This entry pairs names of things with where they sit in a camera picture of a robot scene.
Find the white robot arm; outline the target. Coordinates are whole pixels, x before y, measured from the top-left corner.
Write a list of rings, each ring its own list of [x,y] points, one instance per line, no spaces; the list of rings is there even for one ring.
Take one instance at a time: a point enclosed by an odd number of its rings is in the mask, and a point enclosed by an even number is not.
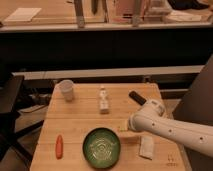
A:
[[[164,112],[160,101],[149,99],[122,123],[119,131],[147,131],[213,157],[213,126],[165,118]]]

